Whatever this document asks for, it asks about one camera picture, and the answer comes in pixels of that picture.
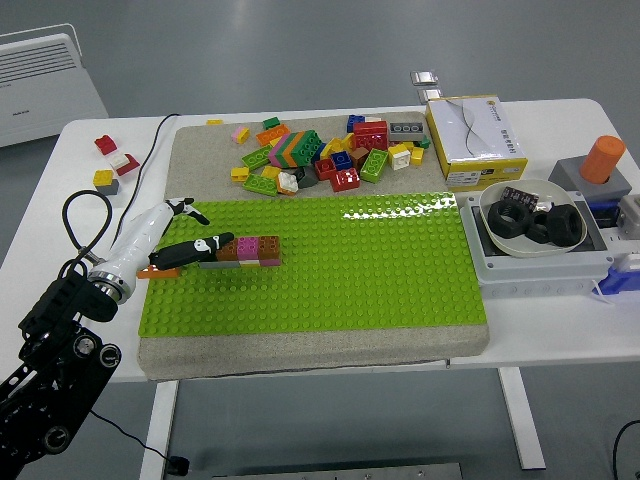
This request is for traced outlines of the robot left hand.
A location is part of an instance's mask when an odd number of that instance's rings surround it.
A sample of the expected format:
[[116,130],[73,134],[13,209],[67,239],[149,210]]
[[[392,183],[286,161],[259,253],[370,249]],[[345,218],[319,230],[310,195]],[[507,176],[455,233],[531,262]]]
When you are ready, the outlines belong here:
[[174,217],[184,214],[202,225],[209,220],[192,206],[192,198],[174,198],[136,216],[114,242],[107,259],[92,268],[89,281],[122,304],[133,294],[137,273],[152,265],[160,270],[203,261],[234,239],[231,232],[185,241],[159,249]]

